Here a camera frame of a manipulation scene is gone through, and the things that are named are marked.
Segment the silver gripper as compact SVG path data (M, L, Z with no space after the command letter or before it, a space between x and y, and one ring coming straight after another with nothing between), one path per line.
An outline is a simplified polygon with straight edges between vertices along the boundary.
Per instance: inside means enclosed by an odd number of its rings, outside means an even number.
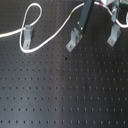
M128 11L128 0L101 0L101 2L106 6L112 5L114 7L117 7L118 9ZM84 0L83 9L78 21L78 26L82 32L84 32L87 27L93 5L94 0Z

